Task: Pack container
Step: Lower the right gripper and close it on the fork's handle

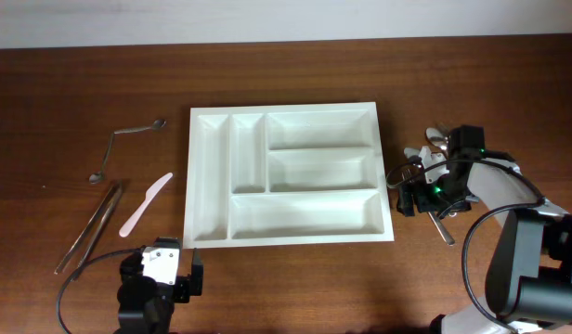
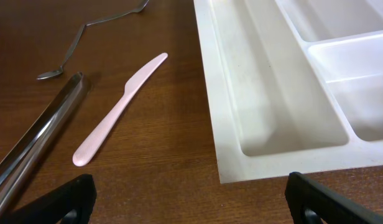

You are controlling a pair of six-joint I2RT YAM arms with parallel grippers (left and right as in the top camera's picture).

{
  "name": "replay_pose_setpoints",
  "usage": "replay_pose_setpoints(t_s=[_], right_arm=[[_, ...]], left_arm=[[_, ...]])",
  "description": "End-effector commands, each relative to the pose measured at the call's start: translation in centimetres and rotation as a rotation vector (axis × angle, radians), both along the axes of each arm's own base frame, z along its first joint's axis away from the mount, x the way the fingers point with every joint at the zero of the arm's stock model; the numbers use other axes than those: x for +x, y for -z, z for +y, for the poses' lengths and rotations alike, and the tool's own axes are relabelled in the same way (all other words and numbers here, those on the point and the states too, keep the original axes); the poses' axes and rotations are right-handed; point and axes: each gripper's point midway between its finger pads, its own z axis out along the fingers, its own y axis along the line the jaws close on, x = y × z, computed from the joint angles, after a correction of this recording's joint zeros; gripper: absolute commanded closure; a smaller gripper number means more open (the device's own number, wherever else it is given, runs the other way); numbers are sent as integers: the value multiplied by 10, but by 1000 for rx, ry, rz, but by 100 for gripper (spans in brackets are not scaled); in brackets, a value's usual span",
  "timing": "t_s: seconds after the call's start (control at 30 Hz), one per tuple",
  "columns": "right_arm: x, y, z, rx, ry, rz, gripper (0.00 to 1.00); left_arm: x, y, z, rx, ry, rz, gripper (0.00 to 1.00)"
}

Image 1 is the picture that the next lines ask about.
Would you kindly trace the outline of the steel fork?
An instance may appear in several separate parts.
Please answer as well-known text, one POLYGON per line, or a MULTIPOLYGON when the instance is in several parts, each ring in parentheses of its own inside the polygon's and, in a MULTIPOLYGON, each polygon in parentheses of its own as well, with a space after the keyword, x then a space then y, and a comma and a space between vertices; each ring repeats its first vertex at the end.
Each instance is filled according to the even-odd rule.
POLYGON ((399 199, 396 203, 396 209, 405 217, 418 213, 426 213, 434 223, 438 233, 448 246, 455 244, 455 239, 450 232, 444 227, 441 219, 438 217, 438 211, 441 207, 442 200, 438 197, 440 191, 426 182, 407 182, 399 190, 399 199))
POLYGON ((450 129, 442 122, 438 122, 436 124, 436 128, 438 129, 438 131, 444 136, 444 137, 448 137, 450 134, 450 129))

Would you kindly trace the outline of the steel tablespoon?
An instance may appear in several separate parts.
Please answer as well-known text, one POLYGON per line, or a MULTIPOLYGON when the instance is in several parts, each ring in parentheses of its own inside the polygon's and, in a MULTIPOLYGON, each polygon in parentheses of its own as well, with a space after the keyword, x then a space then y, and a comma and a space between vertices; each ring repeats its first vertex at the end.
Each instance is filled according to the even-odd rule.
POLYGON ((420 156, 420 150, 417 148, 404 148, 404 155, 407 158, 408 162, 421 164, 422 158, 420 156))
POLYGON ((425 130, 425 135, 426 139, 431 145, 440 148, 443 152, 448 152, 449 140, 437 128, 434 127, 427 128, 425 130))

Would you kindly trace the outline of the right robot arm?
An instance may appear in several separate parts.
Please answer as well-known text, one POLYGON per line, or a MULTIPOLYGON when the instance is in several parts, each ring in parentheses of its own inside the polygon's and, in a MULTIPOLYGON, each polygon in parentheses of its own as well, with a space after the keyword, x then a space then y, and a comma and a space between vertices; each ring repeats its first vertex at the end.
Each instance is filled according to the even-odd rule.
POLYGON ((422 148, 405 148, 395 172, 396 209, 406 217, 427 213, 448 245, 446 217, 482 202, 487 212, 469 228, 461 248, 461 275, 471 301, 438 315, 431 333, 532 333, 572 326, 572 214, 552 203, 507 152, 487 149, 484 130, 462 125, 429 128, 422 148), (476 230, 494 218, 501 232, 476 297, 469 278, 469 247, 476 230))

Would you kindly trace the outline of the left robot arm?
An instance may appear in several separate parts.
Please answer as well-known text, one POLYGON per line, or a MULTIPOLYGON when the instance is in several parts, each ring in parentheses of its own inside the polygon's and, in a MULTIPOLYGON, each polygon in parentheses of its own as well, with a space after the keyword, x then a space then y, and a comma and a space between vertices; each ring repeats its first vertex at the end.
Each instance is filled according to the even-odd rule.
POLYGON ((204 265, 199 252, 192 253, 186 276, 178 273, 180 262, 176 238, 157 238, 122 261, 117 292, 120 333, 168 333, 176 305, 202 295, 204 265))

